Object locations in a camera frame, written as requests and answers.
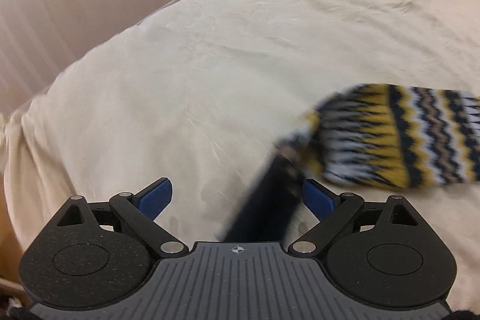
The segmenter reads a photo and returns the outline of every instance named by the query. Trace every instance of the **knitted fabric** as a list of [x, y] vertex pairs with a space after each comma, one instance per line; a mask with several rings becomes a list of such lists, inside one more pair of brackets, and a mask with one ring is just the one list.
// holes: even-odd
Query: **knitted fabric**
[[463, 91], [359, 85], [321, 103], [295, 140], [310, 170], [341, 185], [477, 181], [479, 102]]

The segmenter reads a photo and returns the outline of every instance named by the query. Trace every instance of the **crosshair symbol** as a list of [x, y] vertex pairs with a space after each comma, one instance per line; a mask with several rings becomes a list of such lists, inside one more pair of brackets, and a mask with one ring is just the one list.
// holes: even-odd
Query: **crosshair symbol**
[[245, 248], [240, 246], [235, 246], [234, 248], [232, 248], [232, 252], [235, 252], [237, 255], [241, 254], [243, 251], [245, 251]]

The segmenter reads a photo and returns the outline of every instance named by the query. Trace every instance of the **bed sheet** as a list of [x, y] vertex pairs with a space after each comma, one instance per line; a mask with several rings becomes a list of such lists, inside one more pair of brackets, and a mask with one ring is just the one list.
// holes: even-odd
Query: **bed sheet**
[[[480, 95], [479, 16], [479, 0], [184, 0], [160, 10], [3, 124], [16, 234], [27, 247], [68, 195], [105, 201], [167, 176], [174, 196], [157, 222], [189, 246], [215, 240], [273, 142], [333, 91], [393, 83]], [[454, 253], [455, 310], [480, 312], [479, 191], [404, 192]], [[290, 237], [314, 224], [301, 208]]]

